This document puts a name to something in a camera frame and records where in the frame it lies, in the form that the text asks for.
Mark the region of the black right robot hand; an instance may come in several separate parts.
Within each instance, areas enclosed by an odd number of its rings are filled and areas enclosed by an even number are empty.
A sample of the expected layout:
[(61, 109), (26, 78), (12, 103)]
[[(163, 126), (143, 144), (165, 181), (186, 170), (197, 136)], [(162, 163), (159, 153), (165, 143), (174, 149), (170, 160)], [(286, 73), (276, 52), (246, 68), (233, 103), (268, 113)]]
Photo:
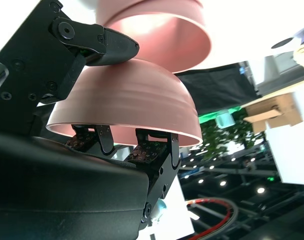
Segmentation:
[(85, 66), (135, 57), (139, 44), (97, 24), (72, 21), (42, 0), (0, 51), (0, 240), (134, 240), (178, 168), (179, 139), (136, 129), (138, 154), (111, 160), (110, 124), (73, 125), (104, 159), (41, 138), (39, 103), (68, 97)]

